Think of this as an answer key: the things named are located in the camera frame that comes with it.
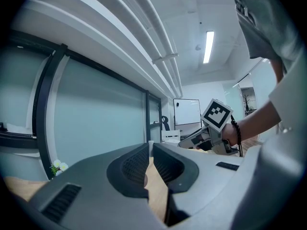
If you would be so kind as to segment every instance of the black rubber pad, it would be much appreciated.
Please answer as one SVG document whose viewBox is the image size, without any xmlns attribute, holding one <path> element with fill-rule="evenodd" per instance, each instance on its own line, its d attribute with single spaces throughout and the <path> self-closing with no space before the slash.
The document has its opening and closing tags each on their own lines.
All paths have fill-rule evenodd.
<svg viewBox="0 0 307 230">
<path fill-rule="evenodd" d="M 230 163 L 224 163 L 224 162 L 218 162 L 216 164 L 216 166 L 225 168 L 225 169 L 229 169 L 232 171 L 237 171 L 237 169 L 239 168 L 239 165 L 235 165 L 235 164 L 230 164 Z"/>
</svg>

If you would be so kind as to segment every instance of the ceiling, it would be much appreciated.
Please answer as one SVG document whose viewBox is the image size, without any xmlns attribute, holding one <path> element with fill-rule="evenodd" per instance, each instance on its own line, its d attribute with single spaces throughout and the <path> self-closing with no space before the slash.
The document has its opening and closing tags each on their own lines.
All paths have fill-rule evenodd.
<svg viewBox="0 0 307 230">
<path fill-rule="evenodd" d="M 227 60 L 235 46 L 240 27 L 234 0 L 151 0 L 157 10 L 174 52 L 183 85 L 232 79 Z M 206 32 L 214 31 L 213 49 L 208 64 L 203 64 Z M 160 52 L 164 51 L 155 40 Z"/>
</svg>

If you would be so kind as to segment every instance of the black vent grille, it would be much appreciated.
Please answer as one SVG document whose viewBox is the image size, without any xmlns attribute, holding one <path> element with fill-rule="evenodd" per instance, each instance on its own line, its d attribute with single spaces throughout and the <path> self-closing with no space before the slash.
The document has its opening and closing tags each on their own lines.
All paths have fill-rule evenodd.
<svg viewBox="0 0 307 230">
<path fill-rule="evenodd" d="M 154 165 L 166 185 L 184 172 L 183 162 L 161 149 L 155 149 L 153 157 Z"/>
<path fill-rule="evenodd" d="M 80 190 L 81 187 L 79 186 L 71 184 L 66 185 L 43 210 L 43 215 L 50 220 L 59 223 Z"/>
<path fill-rule="evenodd" d="M 145 173 L 149 164 L 148 158 L 148 149 L 142 149 L 123 162 L 122 171 L 124 175 L 141 187 L 144 187 Z"/>
</svg>

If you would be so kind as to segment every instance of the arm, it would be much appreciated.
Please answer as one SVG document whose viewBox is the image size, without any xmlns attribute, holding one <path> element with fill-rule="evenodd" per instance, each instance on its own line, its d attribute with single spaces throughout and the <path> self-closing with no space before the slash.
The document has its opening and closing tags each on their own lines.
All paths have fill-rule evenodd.
<svg viewBox="0 0 307 230">
<path fill-rule="evenodd" d="M 238 121 L 241 138 L 242 140 L 246 140 L 254 137 L 272 128 L 280 121 L 280 117 L 278 116 L 273 104 L 268 101 L 263 107 Z M 236 129 L 231 124 L 226 124 L 222 130 L 222 137 L 223 139 L 229 140 L 231 146 L 237 144 Z"/>
<path fill-rule="evenodd" d="M 283 79 L 283 63 L 280 59 L 270 60 L 270 63 L 276 75 L 276 82 L 279 83 Z"/>
</svg>

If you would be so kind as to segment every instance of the glass wall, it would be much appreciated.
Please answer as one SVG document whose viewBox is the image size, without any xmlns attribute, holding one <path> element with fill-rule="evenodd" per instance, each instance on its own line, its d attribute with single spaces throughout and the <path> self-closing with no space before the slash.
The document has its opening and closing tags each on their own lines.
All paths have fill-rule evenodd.
<svg viewBox="0 0 307 230">
<path fill-rule="evenodd" d="M 145 142 L 143 93 L 78 61 L 68 60 L 55 103 L 48 102 L 53 104 L 54 134 L 47 133 L 48 146 L 69 166 Z"/>
<path fill-rule="evenodd" d="M 242 93 L 239 84 L 228 83 L 223 84 L 223 89 L 226 98 L 226 104 L 234 110 L 233 117 L 236 121 L 244 118 L 244 106 Z"/>
<path fill-rule="evenodd" d="M 6 47 L 0 56 L 0 122 L 9 132 L 32 134 L 36 86 L 46 56 Z"/>
</svg>

